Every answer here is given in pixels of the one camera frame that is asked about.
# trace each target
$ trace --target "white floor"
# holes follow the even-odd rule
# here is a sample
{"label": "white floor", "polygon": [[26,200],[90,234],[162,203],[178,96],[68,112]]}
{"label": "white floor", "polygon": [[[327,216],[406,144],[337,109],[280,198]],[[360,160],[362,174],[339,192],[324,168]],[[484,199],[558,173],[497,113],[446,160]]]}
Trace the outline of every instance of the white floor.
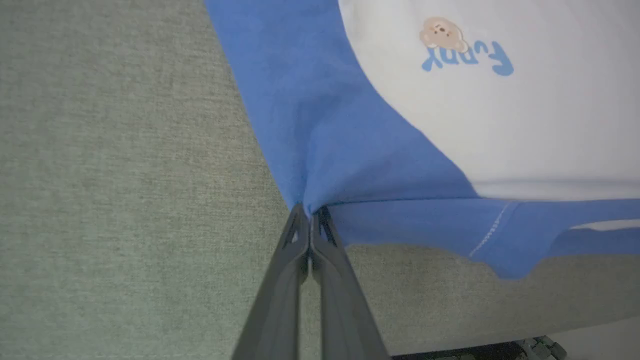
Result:
{"label": "white floor", "polygon": [[570,360],[640,359],[640,316],[548,336]]}

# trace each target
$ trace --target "bear ear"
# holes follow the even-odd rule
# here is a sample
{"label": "bear ear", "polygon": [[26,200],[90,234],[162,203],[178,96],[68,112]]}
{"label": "bear ear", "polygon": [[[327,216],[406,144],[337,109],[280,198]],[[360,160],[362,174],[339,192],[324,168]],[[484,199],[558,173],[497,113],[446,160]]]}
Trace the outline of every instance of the bear ear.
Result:
{"label": "bear ear", "polygon": [[426,46],[426,47],[436,47],[436,43],[434,43],[432,41],[432,39],[429,38],[429,32],[428,31],[424,31],[422,30],[420,32],[420,40],[422,40],[422,43]]}
{"label": "bear ear", "polygon": [[469,45],[464,40],[458,40],[453,45],[453,49],[459,53],[466,53],[469,50]]}

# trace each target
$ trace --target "bear graphic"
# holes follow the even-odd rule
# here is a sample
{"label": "bear graphic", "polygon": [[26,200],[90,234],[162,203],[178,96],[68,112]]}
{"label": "bear graphic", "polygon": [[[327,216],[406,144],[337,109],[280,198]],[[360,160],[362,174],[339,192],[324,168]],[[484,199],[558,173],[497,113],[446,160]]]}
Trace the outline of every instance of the bear graphic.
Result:
{"label": "bear graphic", "polygon": [[462,39],[462,31],[443,17],[430,17],[424,21],[420,40],[426,47],[438,47],[465,53],[469,45]]}

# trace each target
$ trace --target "black object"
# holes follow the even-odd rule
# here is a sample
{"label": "black object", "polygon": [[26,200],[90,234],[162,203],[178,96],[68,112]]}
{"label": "black object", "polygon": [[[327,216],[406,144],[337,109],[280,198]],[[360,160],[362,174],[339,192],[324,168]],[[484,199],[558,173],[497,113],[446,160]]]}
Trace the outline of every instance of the black object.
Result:
{"label": "black object", "polygon": [[233,360],[298,358],[300,284],[309,262],[322,291],[323,359],[389,360],[329,210],[322,207],[309,224],[300,204],[282,231]]}

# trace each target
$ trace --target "blue fabric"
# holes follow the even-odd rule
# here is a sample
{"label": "blue fabric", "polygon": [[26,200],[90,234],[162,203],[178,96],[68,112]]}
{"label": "blue fabric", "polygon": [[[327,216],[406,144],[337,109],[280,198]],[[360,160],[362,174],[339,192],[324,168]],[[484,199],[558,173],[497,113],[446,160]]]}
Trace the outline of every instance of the blue fabric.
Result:
{"label": "blue fabric", "polygon": [[586,222],[640,218],[640,200],[479,198],[371,86],[337,0],[205,2],[287,205],[302,202],[307,213],[330,205],[347,244],[441,247],[503,277],[524,276],[549,255],[640,253],[631,236],[580,243],[565,234]]}

